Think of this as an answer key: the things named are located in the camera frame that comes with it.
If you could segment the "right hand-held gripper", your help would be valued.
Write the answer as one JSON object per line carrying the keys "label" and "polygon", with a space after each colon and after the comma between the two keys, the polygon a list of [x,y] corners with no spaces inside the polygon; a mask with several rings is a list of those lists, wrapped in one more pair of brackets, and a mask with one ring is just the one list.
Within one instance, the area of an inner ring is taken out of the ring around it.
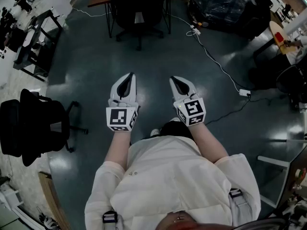
{"label": "right hand-held gripper", "polygon": [[175,101],[173,106],[176,109],[179,119],[187,127],[203,123],[206,110],[203,98],[200,98],[196,94],[194,84],[179,76],[171,76],[169,82]]}

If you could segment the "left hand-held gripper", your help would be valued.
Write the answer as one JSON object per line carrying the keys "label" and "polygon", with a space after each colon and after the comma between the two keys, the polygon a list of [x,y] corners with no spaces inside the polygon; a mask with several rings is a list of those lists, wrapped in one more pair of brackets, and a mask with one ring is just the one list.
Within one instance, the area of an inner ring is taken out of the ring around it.
{"label": "left hand-held gripper", "polygon": [[128,73],[111,87],[109,107],[106,108],[106,124],[115,132],[132,131],[138,117],[136,101],[136,76]]}

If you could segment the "black office chair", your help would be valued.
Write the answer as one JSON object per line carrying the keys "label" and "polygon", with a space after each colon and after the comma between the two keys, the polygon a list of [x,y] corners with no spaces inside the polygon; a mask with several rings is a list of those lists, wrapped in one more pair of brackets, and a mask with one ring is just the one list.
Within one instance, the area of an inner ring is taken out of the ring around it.
{"label": "black office chair", "polygon": [[20,99],[0,104],[0,147],[5,155],[21,157],[24,166],[30,166],[42,154],[65,148],[72,153],[68,140],[70,131],[88,130],[70,124],[69,114],[72,101],[67,109],[59,101],[22,89]]}
{"label": "black office chair", "polygon": [[160,38],[164,32],[156,29],[163,16],[164,0],[110,0],[115,6],[115,20],[122,32],[116,35],[119,42],[125,34],[138,37],[137,50],[142,49],[142,36],[147,32],[156,33]]}

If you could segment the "person's right forearm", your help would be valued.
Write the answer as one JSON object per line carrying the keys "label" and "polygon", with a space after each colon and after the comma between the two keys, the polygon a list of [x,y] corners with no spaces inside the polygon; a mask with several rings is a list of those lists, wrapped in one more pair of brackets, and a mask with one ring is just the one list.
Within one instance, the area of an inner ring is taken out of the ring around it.
{"label": "person's right forearm", "polygon": [[212,163],[221,158],[227,157],[223,145],[215,138],[204,123],[199,123],[188,127],[201,155]]}

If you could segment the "person's left forearm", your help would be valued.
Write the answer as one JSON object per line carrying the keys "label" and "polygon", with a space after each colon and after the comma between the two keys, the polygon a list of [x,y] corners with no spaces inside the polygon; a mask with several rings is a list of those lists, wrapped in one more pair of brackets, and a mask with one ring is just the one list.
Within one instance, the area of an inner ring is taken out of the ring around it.
{"label": "person's left forearm", "polygon": [[114,132],[111,145],[108,149],[105,161],[119,164],[124,170],[127,169],[128,152],[130,147],[131,132]]}

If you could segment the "person's black trousers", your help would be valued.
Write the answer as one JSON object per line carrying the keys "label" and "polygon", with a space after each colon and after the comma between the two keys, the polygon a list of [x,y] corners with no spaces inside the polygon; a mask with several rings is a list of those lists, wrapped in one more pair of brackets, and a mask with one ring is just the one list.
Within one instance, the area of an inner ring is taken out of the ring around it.
{"label": "person's black trousers", "polygon": [[188,127],[181,121],[169,121],[160,129],[160,136],[180,136],[191,140],[193,136]]}

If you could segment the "person's white shirt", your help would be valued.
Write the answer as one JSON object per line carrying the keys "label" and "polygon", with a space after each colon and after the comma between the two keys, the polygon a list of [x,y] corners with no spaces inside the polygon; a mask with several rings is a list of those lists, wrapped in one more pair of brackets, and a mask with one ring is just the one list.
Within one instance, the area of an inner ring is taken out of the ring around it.
{"label": "person's white shirt", "polygon": [[239,226],[258,218],[260,193],[243,154],[215,163],[194,141],[163,136],[129,148],[128,167],[106,161],[85,206],[86,230],[153,230],[170,212]]}

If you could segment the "black metal rack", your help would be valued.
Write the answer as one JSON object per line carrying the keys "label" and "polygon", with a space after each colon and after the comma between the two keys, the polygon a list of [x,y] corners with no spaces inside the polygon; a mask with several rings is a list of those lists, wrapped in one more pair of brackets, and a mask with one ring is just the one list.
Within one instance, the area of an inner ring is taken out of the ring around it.
{"label": "black metal rack", "polygon": [[[57,29],[46,31],[43,23],[51,19]],[[33,17],[26,26],[24,42],[19,46],[13,68],[44,82],[48,77],[62,26],[51,10]]]}

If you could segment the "plastic-wrapped black equipment pallet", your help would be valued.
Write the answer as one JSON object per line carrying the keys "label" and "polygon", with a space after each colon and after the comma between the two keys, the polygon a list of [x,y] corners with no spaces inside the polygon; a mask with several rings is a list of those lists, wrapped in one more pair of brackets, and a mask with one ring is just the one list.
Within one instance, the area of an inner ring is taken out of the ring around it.
{"label": "plastic-wrapped black equipment pallet", "polygon": [[252,40],[269,26],[270,0],[188,0],[193,23]]}

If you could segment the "round wooden table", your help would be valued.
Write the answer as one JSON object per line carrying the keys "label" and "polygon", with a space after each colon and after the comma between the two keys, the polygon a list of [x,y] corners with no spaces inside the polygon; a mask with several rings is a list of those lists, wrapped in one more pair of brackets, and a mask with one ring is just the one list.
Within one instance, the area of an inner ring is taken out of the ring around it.
{"label": "round wooden table", "polygon": [[282,27],[280,27],[276,22],[274,21],[270,21],[269,23],[269,29],[271,31],[271,34],[272,34],[272,39],[269,40],[266,44],[264,44],[262,47],[260,47],[259,49],[257,49],[254,53],[253,53],[253,58],[256,59],[257,56],[262,53],[263,51],[265,51],[267,48],[269,48],[271,45],[275,44],[278,46],[278,48],[280,49],[280,52],[285,55],[287,53],[290,53],[290,52],[294,52],[296,51],[296,47],[294,46],[290,46],[290,47],[287,47],[284,42],[282,43],[279,43],[277,41],[277,39],[275,38],[275,34],[277,32],[280,32],[284,38],[284,41],[289,41],[290,40],[290,37],[286,34],[286,32],[284,31],[284,29]]}

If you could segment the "wooden board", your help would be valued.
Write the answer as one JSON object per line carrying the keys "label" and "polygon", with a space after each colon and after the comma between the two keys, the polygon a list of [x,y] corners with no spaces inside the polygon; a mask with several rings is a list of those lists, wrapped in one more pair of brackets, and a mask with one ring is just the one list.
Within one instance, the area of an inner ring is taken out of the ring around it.
{"label": "wooden board", "polygon": [[49,208],[61,230],[71,230],[70,224],[66,219],[64,210],[57,196],[51,175],[45,172],[38,172],[38,178]]}

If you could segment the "dark work table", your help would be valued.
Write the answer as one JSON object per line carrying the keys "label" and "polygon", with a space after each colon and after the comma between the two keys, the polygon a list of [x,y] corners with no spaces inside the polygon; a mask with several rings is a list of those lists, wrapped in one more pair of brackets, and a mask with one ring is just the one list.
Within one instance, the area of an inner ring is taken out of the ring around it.
{"label": "dark work table", "polygon": [[288,198],[292,195],[292,193],[295,191],[295,189],[293,189],[294,184],[302,182],[302,179],[298,179],[295,174],[297,170],[302,171],[304,168],[307,171],[307,145],[296,156],[296,158],[292,162],[290,162],[286,184],[277,207],[280,207],[283,203],[285,203],[288,200]]}

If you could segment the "white metal frame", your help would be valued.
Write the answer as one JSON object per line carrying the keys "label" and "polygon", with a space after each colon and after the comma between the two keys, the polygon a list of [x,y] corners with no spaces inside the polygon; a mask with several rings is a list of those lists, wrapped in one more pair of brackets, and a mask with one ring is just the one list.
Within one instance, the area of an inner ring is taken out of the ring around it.
{"label": "white metal frame", "polygon": [[263,161],[263,162],[266,162],[266,163],[270,163],[270,164],[273,164],[273,165],[276,165],[276,166],[281,166],[285,170],[285,176],[284,176],[284,180],[283,180],[283,185],[282,185],[281,190],[280,190],[280,192],[278,194],[277,201],[274,202],[274,201],[266,198],[265,196],[260,195],[261,201],[263,201],[264,203],[268,204],[269,206],[271,206],[273,208],[277,208],[279,203],[280,203],[280,201],[281,201],[281,198],[282,198],[282,195],[283,195],[286,183],[287,183],[287,178],[288,178],[288,174],[289,174],[289,171],[290,171],[291,163],[287,162],[287,161],[281,161],[281,160],[276,160],[276,159],[264,157],[264,156],[258,156],[257,160]]}

